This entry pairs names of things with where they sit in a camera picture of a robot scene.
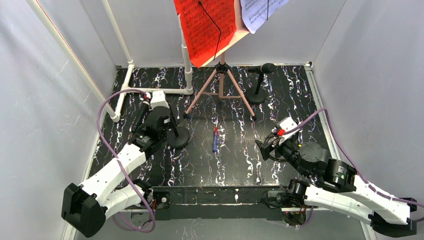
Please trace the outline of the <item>black microphone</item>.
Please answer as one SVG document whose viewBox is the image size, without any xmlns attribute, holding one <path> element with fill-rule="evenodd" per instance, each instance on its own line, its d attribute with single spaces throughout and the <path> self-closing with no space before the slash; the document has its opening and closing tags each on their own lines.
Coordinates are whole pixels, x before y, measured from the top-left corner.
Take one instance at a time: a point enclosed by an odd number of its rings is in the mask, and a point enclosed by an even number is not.
<svg viewBox="0 0 424 240">
<path fill-rule="evenodd" d="M 271 74 L 277 69 L 273 63 L 264 63 L 259 66 L 250 67 L 247 71 L 255 74 Z"/>
<path fill-rule="evenodd" d="M 150 103 L 148 101 L 143 101 L 139 109 L 139 113 L 136 115 L 134 122 L 130 128 L 131 133 L 135 134 L 138 127 L 142 124 L 142 120 L 145 117 L 146 113 L 149 111 Z"/>
</svg>

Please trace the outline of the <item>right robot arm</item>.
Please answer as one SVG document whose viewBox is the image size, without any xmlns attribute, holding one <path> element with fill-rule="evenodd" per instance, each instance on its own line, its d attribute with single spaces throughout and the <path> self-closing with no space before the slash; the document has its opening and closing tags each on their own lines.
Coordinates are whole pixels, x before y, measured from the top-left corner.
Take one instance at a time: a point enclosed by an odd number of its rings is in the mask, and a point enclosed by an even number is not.
<svg viewBox="0 0 424 240">
<path fill-rule="evenodd" d="M 332 158 L 319 144 L 299 144 L 296 135 L 285 138 L 276 133 L 255 143 L 264 160 L 288 163 L 312 180 L 291 179 L 285 191 L 270 191 L 261 199 L 268 207 L 325 208 L 354 217 L 387 237 L 417 234 L 417 221 L 411 218 L 415 199 L 397 198 L 366 183 L 353 166 Z"/>
</svg>

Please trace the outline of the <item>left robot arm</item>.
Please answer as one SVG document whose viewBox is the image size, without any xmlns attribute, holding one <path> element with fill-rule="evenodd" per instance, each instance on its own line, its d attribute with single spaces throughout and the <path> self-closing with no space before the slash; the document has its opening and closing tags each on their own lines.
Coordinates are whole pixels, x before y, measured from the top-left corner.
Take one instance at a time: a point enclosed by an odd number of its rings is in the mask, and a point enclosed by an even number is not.
<svg viewBox="0 0 424 240">
<path fill-rule="evenodd" d="M 171 110 L 157 106 L 146 113 L 144 123 L 122 150 L 95 175 L 79 185 L 69 184 L 63 194 L 61 218 L 85 237 L 94 236 L 106 220 L 130 206 L 151 208 L 153 187 L 144 180 L 134 179 L 121 189 L 129 173 L 143 165 L 163 145 L 170 129 Z"/>
</svg>

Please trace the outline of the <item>blue red screwdriver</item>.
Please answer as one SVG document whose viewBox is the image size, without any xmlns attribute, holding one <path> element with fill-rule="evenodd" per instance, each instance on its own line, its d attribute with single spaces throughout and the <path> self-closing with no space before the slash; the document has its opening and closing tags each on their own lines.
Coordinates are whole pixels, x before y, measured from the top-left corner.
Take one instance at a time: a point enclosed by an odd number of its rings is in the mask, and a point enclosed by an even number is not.
<svg viewBox="0 0 424 240">
<path fill-rule="evenodd" d="M 213 131 L 213 140 L 212 140 L 212 152 L 213 153 L 216 153 L 217 149 L 218 149 L 218 139 L 219 139 L 219 137 L 218 137 L 218 135 L 219 135 L 218 123 L 219 123 L 219 120 L 218 120 L 218 118 L 216 118 L 215 128 L 214 128 L 214 131 Z"/>
</svg>

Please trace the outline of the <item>red sheet music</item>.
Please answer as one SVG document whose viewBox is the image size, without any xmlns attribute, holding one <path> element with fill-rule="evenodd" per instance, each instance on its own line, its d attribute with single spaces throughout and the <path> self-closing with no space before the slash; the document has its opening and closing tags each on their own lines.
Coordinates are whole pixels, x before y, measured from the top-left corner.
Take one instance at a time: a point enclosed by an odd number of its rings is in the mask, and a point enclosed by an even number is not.
<svg viewBox="0 0 424 240">
<path fill-rule="evenodd" d="M 174 0 L 190 62 L 197 68 L 214 60 L 237 31 L 233 0 Z"/>
</svg>

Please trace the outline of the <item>white sheet music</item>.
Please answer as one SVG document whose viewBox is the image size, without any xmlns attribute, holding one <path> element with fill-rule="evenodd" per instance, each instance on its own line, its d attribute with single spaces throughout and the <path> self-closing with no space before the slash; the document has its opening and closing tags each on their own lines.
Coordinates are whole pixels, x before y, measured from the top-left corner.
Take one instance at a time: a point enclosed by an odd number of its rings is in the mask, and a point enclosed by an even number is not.
<svg viewBox="0 0 424 240">
<path fill-rule="evenodd" d="M 251 34 L 256 31 L 289 0 L 241 0 L 241 18 Z"/>
</svg>

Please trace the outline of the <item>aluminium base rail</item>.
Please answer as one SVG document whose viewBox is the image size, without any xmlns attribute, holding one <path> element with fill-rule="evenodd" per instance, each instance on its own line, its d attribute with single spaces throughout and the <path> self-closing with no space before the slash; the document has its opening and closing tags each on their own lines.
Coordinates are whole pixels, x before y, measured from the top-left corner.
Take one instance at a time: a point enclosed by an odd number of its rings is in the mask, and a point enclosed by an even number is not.
<svg viewBox="0 0 424 240">
<path fill-rule="evenodd" d="M 285 196 L 278 186 L 141 187 L 156 221 L 179 219 L 267 219 L 279 221 L 287 213 L 291 225 L 303 224 L 311 204 Z M 118 188 L 103 200 L 69 186 L 63 196 L 62 218 L 85 237 L 92 237 L 119 212 L 147 214 L 147 206 L 131 186 Z"/>
</svg>

